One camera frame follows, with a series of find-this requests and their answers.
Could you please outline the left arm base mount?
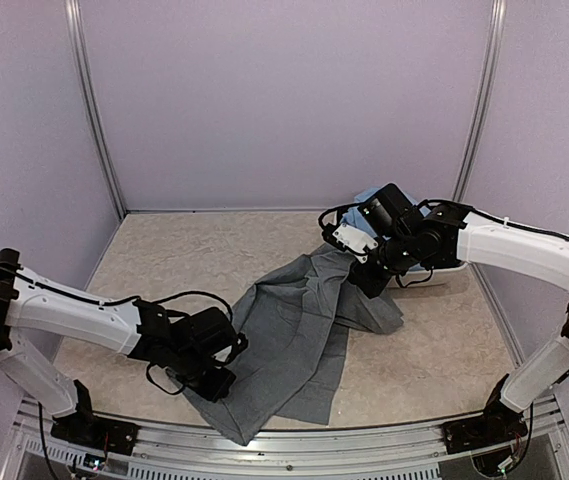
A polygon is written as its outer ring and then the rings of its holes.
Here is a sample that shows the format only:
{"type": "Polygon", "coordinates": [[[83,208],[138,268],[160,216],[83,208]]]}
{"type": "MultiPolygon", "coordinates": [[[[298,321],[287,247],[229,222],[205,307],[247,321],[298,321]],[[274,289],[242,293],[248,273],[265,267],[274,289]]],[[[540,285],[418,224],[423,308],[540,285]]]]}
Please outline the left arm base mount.
{"type": "Polygon", "coordinates": [[[68,443],[106,454],[131,456],[140,427],[132,422],[83,415],[79,412],[55,417],[51,435],[68,443]]]}

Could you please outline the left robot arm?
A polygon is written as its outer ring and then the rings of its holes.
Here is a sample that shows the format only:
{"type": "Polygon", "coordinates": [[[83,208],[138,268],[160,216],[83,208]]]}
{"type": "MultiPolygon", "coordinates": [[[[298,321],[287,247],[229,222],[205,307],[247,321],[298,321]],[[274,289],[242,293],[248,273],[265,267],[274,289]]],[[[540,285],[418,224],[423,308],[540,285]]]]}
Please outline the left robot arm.
{"type": "Polygon", "coordinates": [[[134,295],[91,296],[24,267],[13,249],[0,250],[0,370],[85,445],[104,434],[88,389],[57,370],[26,335],[30,331],[101,346],[173,376],[174,394],[190,390],[215,402],[235,380],[229,365],[248,346],[226,301],[195,314],[134,295]]]}

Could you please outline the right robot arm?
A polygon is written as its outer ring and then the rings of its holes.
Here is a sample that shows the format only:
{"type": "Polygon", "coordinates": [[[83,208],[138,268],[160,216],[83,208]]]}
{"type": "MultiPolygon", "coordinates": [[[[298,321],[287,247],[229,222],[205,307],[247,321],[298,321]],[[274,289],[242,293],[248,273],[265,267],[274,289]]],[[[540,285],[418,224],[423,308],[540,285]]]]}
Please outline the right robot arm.
{"type": "MultiPolygon", "coordinates": [[[[412,203],[394,184],[356,204],[371,230],[340,223],[332,233],[356,262],[350,280],[374,298],[391,280],[420,265],[488,265],[539,279],[569,294],[569,235],[496,217],[450,200],[412,203]]],[[[475,426],[487,444],[510,432],[515,418],[569,373],[569,304],[566,321],[546,344],[509,373],[475,426]]]]}

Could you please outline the grey long sleeve shirt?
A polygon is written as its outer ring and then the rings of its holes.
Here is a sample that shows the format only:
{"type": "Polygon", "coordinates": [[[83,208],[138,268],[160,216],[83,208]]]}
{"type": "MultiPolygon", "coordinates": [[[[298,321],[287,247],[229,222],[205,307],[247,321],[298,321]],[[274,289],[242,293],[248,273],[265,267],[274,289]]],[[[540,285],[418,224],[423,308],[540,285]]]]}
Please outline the grey long sleeve shirt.
{"type": "Polygon", "coordinates": [[[351,330],[390,335],[403,313],[389,293],[369,299],[348,279],[353,258],[321,246],[257,280],[234,305],[247,349],[230,365],[227,397],[185,396],[201,417],[247,445],[274,416],[326,425],[351,330]]]}

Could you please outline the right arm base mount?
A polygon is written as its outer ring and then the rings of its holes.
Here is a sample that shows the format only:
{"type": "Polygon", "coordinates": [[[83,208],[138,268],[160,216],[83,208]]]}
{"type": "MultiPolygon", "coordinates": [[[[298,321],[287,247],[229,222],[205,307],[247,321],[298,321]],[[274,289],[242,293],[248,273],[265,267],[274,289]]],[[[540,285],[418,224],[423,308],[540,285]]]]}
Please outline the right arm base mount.
{"type": "Polygon", "coordinates": [[[481,414],[445,422],[442,432],[447,453],[457,454],[525,437],[528,427],[521,414],[481,414]]]}

